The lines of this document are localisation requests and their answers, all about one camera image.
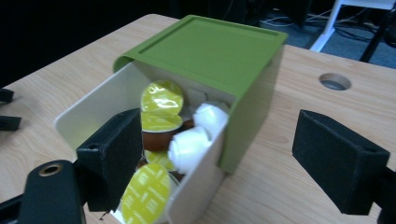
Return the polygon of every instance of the cable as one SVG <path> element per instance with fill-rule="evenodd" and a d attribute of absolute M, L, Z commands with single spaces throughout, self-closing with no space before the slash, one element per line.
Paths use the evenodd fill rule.
<path fill-rule="evenodd" d="M 335 32 L 337 32 L 337 34 L 339 34 L 340 36 L 343 36 L 348 39 L 353 39 L 353 40 L 367 42 L 367 43 L 371 41 L 371 38 L 366 38 L 361 35 L 355 35 L 355 34 L 352 34 L 348 31 L 346 31 L 346 30 L 336 29 Z"/>
<path fill-rule="evenodd" d="M 351 17 L 349 17 L 349 18 L 347 18 L 347 19 L 337 20 L 337 21 L 335 21 L 335 22 L 336 22 L 336 23 L 342 23 L 342 22 L 345 22 L 345 21 L 350 21 L 350 20 L 352 20 L 353 18 L 359 16 L 359 15 L 360 15 L 361 13 L 363 13 L 366 9 L 367 9 L 367 8 L 364 8 L 364 9 L 361 10 L 359 13 L 357 13 L 357 14 L 355 14 L 354 16 L 351 16 Z M 324 12 L 318 14 L 318 15 L 315 15 L 315 16 L 312 16 L 312 17 L 310 17 L 310 18 L 307 18 L 305 21 L 313 21 L 313 19 L 318 18 L 318 17 L 321 17 L 321 16 L 323 16 L 323 15 L 325 15 L 325 14 L 331 12 L 331 11 L 332 11 L 332 9 L 329 9 L 329 10 L 324 11 Z M 289 24 L 282 24 L 282 25 L 279 25 L 279 24 L 273 24 L 273 23 L 270 23 L 270 22 L 269 22 L 269 21 L 278 21 L 278 20 L 283 20 L 283 19 L 288 19 L 288 22 L 290 22 L 289 17 L 285 17 L 285 16 L 276 17 L 276 18 L 272 18 L 272 19 L 269 19 L 269 20 L 266 20 L 266 21 L 260 21 L 260 22 L 262 22 L 262 23 L 264 23 L 264 24 L 267 24 L 267 25 L 271 25 L 271 26 L 290 26 L 290 25 L 293 25 L 293 24 L 294 24 L 294 22 L 292 22 L 292 23 L 289 23 Z"/>
<path fill-rule="evenodd" d="M 228 13 L 230 12 L 232 6 L 233 6 L 233 0 L 231 0 L 230 5 L 228 5 L 227 11 L 225 12 L 225 14 L 224 14 L 224 16 L 223 16 L 223 18 L 222 18 L 223 21 L 225 20 L 225 17 L 226 17 L 226 16 L 228 15 Z"/>

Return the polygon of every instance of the coffee pod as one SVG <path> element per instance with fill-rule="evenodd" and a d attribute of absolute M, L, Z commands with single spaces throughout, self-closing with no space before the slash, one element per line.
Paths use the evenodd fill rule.
<path fill-rule="evenodd" d="M 175 171 L 174 164 L 168 158 L 168 151 L 148 151 L 144 150 L 145 158 L 148 163 L 157 163 L 166 168 L 167 171 Z"/>
<path fill-rule="evenodd" d="M 149 151 L 167 150 L 183 120 L 165 112 L 142 112 L 143 147 Z"/>
<path fill-rule="evenodd" d="M 180 87 L 169 80 L 151 82 L 142 92 L 140 108 L 147 112 L 178 114 L 183 108 L 183 94 Z"/>
<path fill-rule="evenodd" d="M 215 139 L 228 122 L 229 107 L 223 102 L 210 101 L 201 104 L 192 115 L 195 126 L 205 128 L 209 139 Z"/>
<path fill-rule="evenodd" d="M 164 209 L 177 181 L 160 164 L 142 166 L 134 173 L 121 199 L 125 223 L 166 223 Z"/>
<path fill-rule="evenodd" d="M 198 163 L 210 146 L 203 127 L 193 127 L 177 133 L 169 145 L 168 158 L 180 174 L 187 174 Z"/>

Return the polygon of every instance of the black block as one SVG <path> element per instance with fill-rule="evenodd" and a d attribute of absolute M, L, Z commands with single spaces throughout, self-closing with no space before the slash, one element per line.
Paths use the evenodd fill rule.
<path fill-rule="evenodd" d="M 22 118 L 0 116 L 0 131 L 14 132 L 20 128 Z"/>
<path fill-rule="evenodd" d="M 28 175 L 18 223 L 85 223 L 73 163 L 51 161 Z"/>
<path fill-rule="evenodd" d="M 81 194 L 90 211 L 117 209 L 142 151 L 139 109 L 115 115 L 77 149 Z"/>
<path fill-rule="evenodd" d="M 13 96 L 14 96 L 14 91 L 0 89 L 0 102 L 9 103 L 12 101 Z"/>
<path fill-rule="evenodd" d="M 333 119 L 302 110 L 292 153 L 342 213 L 369 214 L 388 151 Z"/>

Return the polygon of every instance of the metal ring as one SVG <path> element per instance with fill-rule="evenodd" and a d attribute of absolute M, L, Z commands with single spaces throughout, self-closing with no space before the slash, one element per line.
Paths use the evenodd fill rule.
<path fill-rule="evenodd" d="M 50 176 L 50 175 L 55 175 L 59 172 L 61 172 L 62 168 L 64 166 L 60 163 L 53 163 L 49 164 L 48 166 L 44 167 L 41 169 L 38 174 L 41 176 Z"/>

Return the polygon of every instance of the hole in table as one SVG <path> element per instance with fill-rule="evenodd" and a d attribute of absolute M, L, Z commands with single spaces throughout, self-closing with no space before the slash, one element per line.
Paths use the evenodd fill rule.
<path fill-rule="evenodd" d="M 319 81 L 323 86 L 334 91 L 345 91 L 352 85 L 349 79 L 336 73 L 322 74 Z"/>

